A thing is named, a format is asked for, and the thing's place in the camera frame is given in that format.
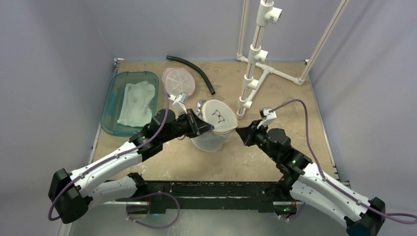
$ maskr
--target black tube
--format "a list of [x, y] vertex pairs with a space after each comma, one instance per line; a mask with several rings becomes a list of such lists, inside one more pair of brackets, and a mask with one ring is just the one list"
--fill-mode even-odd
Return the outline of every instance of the black tube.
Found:
[[207, 88], [210, 90], [210, 93], [212, 95], [216, 94], [216, 91], [214, 91], [213, 85], [211, 85], [211, 82], [210, 82], [209, 78], [207, 77], [207, 75], [198, 66], [196, 66], [193, 63], [191, 63], [191, 62], [189, 62], [187, 60], [184, 60], [182, 58], [177, 58], [177, 57], [173, 57], [173, 56], [167, 56], [167, 59], [168, 60], [177, 61], [179, 63], [182, 63], [184, 65], [188, 65], [189, 67], [193, 68], [195, 71], [197, 71], [201, 75], [201, 77], [203, 78], [204, 82], [207, 85]]

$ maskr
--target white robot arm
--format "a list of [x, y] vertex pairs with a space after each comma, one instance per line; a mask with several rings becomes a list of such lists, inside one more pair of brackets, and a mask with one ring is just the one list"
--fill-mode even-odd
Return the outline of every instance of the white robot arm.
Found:
[[362, 196], [321, 172], [316, 163], [291, 146], [291, 139], [283, 129], [268, 130], [268, 125], [276, 118], [271, 107], [261, 109], [260, 113], [262, 120], [236, 131], [245, 146], [257, 145], [276, 163], [284, 175], [278, 182], [279, 187], [287, 189], [294, 199], [332, 217], [349, 235], [375, 236], [385, 219], [369, 208], [385, 212], [385, 203]]
[[101, 203], [128, 198], [138, 190], [136, 176], [127, 176], [119, 180], [106, 182], [115, 174], [126, 168], [137, 165], [162, 151], [163, 144], [180, 136], [194, 138], [214, 129], [199, 119], [192, 109], [185, 109], [186, 94], [171, 96], [178, 118], [173, 111], [159, 111], [151, 122], [136, 133], [117, 150], [88, 166], [73, 170], [65, 169], [55, 172], [48, 196], [57, 210], [63, 223], [71, 223], [83, 216], [89, 208]]

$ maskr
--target clear plastic container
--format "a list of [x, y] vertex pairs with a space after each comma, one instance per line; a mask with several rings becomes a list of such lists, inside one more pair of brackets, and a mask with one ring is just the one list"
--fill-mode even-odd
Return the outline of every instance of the clear plastic container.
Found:
[[238, 119], [232, 109], [219, 100], [207, 101], [201, 108], [200, 118], [214, 126], [214, 130], [191, 139], [200, 150], [219, 151], [229, 135], [237, 128]]
[[167, 68], [162, 74], [162, 82], [167, 93], [174, 96], [182, 92], [191, 96], [195, 90], [194, 77], [184, 68]]
[[152, 110], [152, 116], [155, 115], [159, 86], [157, 75], [149, 71], [122, 72], [110, 81], [109, 90], [104, 103], [103, 114], [101, 116], [101, 128], [103, 128], [106, 133], [115, 136], [129, 137], [142, 129], [142, 127], [130, 127], [117, 123], [123, 105], [126, 84], [137, 84], [142, 81], [148, 81], [155, 86], [155, 96], [149, 104], [149, 108]]

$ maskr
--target cloth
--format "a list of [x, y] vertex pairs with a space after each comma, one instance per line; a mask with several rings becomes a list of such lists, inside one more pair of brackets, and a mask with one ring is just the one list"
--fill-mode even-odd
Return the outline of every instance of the cloth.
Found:
[[143, 127], [152, 119], [149, 103], [155, 96], [155, 87], [148, 81], [127, 84], [118, 124]]

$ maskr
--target tan table surface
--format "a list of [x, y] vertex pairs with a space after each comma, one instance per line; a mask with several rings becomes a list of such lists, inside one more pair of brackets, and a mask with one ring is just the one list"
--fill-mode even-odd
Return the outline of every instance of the tan table surface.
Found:
[[[196, 90], [189, 97], [186, 107], [196, 109], [197, 101], [217, 99], [228, 104], [234, 112], [238, 107], [242, 79], [246, 72], [243, 62], [195, 62], [208, 76], [216, 90], [211, 95], [201, 76], [178, 62], [173, 61], [123, 61], [119, 73], [124, 71], [151, 71], [159, 79], [167, 67], [184, 67], [196, 80]], [[293, 76], [299, 76], [303, 63], [270, 63], [276, 69]], [[256, 69], [254, 78], [259, 78], [261, 69]], [[162, 83], [159, 83], [158, 110], [165, 107]], [[292, 82], [269, 74], [256, 94], [251, 109], [246, 111], [239, 126], [248, 126], [251, 121], [260, 119], [259, 109], [266, 106], [276, 107], [290, 99], [303, 100], [308, 109], [310, 142], [325, 172], [333, 175], [332, 163], [328, 152], [324, 132], [316, 108], [310, 82], [298, 86]], [[292, 103], [277, 111], [271, 127], [285, 129], [292, 145], [311, 157], [305, 138], [304, 110], [301, 104]], [[100, 131], [94, 161], [116, 150], [128, 137], [116, 137]], [[233, 132], [222, 149], [206, 153], [197, 149], [190, 139], [171, 140], [164, 144], [163, 151], [139, 165], [128, 168], [112, 179], [126, 176], [130, 172], [139, 172], [147, 180], [213, 180], [213, 181], [277, 181], [282, 174], [258, 147], [245, 147]]]

